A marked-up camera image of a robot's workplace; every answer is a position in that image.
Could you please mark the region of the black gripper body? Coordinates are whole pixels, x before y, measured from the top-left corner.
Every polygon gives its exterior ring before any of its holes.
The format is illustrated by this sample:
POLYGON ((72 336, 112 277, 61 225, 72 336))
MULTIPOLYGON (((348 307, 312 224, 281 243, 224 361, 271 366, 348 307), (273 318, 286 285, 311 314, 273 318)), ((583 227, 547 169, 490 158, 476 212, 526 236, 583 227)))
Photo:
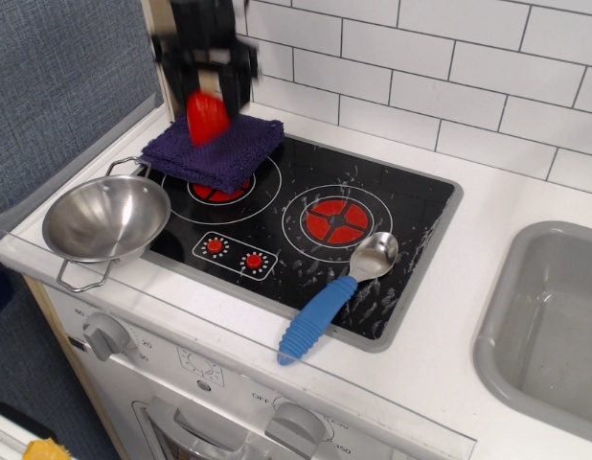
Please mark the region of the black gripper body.
POLYGON ((171 1, 174 27, 151 35, 155 60, 166 68, 192 68, 209 62, 211 52, 227 51, 229 62, 247 80, 259 77, 257 49, 237 38, 231 1, 171 1))

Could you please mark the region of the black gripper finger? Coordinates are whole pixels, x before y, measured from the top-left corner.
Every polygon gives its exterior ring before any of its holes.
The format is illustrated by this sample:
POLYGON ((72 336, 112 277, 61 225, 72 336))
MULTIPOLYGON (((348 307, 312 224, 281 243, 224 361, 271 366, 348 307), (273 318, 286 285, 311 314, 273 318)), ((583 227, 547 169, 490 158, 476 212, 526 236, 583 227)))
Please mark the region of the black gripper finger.
POLYGON ((252 85, 251 69, 233 64, 221 66, 218 72, 223 103, 231 120, 249 103, 252 85))
POLYGON ((182 55, 163 55, 160 63, 174 96, 174 114, 181 115, 190 95, 200 88, 197 68, 189 57, 182 55))

